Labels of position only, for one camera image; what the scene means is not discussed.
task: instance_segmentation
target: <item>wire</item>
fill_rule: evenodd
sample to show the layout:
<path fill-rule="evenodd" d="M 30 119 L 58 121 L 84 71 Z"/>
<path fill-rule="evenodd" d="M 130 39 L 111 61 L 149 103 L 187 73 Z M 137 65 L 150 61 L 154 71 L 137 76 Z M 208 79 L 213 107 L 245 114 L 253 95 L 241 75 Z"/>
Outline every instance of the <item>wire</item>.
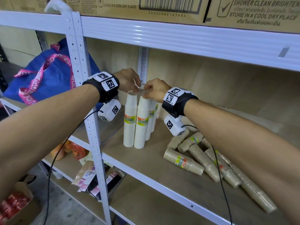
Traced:
<path fill-rule="evenodd" d="M 221 178 L 221 173 L 220 173 L 219 163 L 218 163 L 218 159 L 217 159 L 217 154 L 216 154 L 216 151 L 215 151 L 215 149 L 214 149 L 213 146 L 212 146 L 212 149 L 213 149 L 213 151 L 214 151 L 214 153 L 215 153 L 216 162 L 217 162 L 217 168 L 218 168 L 219 177 L 220 177 L 220 182 L 221 182 L 222 190 L 223 190 L 223 193 L 224 193 L 225 201 L 226 201 L 226 204 L 227 204 L 227 207 L 228 207 L 230 223 L 231 223 L 231 225 L 232 225 L 231 211 L 230 211 L 229 203 L 228 203 L 228 200 L 227 200 L 227 196 L 226 196 L 225 189 L 224 189 L 223 182 L 222 182 L 222 178 Z"/>
<path fill-rule="evenodd" d="M 90 113 L 88 116 L 86 116 L 83 121 L 74 129 L 74 131 L 70 134 L 70 136 L 75 132 L 75 130 L 89 117 L 91 116 L 93 113 L 96 113 L 98 112 L 99 110 L 96 110 L 92 113 Z M 60 149 L 58 150 L 58 152 L 56 153 L 54 159 L 53 159 L 53 162 L 50 166 L 50 170 L 49 170 L 49 173 L 48 173 L 48 186 L 47 186 L 47 210 L 46 210 L 46 216 L 45 216 L 45 220 L 44 220 L 44 224 L 43 225 L 46 225 L 46 222 L 47 222 L 47 218 L 48 218 L 48 212 L 49 212 L 49 201 L 50 201 L 50 176 L 51 176 L 51 171 L 52 171 L 52 167 L 54 165 L 54 162 L 56 160 L 56 157 L 58 156 L 58 153 L 60 152 L 60 150 L 63 148 L 63 146 L 65 145 L 65 143 L 67 142 L 67 140 L 70 138 L 70 136 L 68 136 L 68 138 L 64 141 L 64 143 L 62 144 L 62 146 L 60 147 Z"/>

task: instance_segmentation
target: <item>black wristband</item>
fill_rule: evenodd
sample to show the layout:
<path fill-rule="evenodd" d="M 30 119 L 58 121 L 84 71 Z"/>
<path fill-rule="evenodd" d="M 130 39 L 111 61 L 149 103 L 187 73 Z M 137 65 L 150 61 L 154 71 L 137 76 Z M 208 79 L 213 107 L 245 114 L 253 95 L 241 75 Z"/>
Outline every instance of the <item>black wristband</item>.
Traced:
<path fill-rule="evenodd" d="M 100 94 L 99 102 L 108 103 L 118 95 L 120 82 L 114 75 L 101 72 L 89 77 L 88 80 L 82 83 L 82 85 L 84 84 L 92 84 L 95 86 Z"/>
<path fill-rule="evenodd" d="M 178 90 L 183 90 L 184 93 L 178 93 Z M 185 116 L 184 107 L 186 102 L 190 99 L 198 100 L 198 97 L 192 94 L 192 92 L 187 91 L 183 88 L 172 88 L 166 93 L 162 107 L 174 118 L 177 118 L 180 115 Z"/>

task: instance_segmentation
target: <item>gray floor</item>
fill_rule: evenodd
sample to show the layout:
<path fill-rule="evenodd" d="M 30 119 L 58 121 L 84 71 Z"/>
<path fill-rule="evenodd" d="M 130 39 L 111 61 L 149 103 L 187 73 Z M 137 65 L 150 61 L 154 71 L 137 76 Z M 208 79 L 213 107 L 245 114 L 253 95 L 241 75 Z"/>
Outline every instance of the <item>gray floor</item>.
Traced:
<path fill-rule="evenodd" d="M 29 174 L 37 175 L 36 180 L 28 187 L 34 197 L 39 200 L 42 212 L 32 222 L 32 225 L 41 225 L 44 222 L 47 204 L 47 178 L 40 167 L 36 165 Z M 103 225 L 95 216 L 75 202 L 55 184 L 50 182 L 50 207 L 47 225 Z"/>

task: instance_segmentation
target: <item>white plastic camera housing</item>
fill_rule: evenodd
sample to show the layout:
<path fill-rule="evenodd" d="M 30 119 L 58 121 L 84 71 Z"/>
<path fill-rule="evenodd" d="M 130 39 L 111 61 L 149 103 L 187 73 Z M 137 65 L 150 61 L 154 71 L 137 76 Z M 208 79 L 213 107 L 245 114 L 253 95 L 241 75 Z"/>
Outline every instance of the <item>white plastic camera housing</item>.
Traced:
<path fill-rule="evenodd" d="M 181 121 L 182 116 L 174 118 L 172 115 L 167 115 L 164 119 L 164 123 L 173 134 L 173 136 L 180 136 L 186 130 L 186 127 L 182 127 L 183 123 Z"/>
<path fill-rule="evenodd" d="M 120 109 L 121 103 L 116 99 L 112 99 L 110 102 L 103 104 L 98 111 L 98 116 L 104 121 L 112 121 Z"/>

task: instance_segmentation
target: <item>person's right hand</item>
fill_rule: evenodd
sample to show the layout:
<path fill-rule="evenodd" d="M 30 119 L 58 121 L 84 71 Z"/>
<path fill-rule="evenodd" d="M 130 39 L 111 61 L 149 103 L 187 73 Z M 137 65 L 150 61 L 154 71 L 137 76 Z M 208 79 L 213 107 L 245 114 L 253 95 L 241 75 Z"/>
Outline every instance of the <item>person's right hand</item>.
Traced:
<path fill-rule="evenodd" d="M 143 98 L 154 99 L 158 103 L 163 103 L 163 98 L 170 89 L 171 87 L 164 80 L 155 78 L 145 84 L 144 90 L 148 90 L 148 92 L 143 95 Z"/>

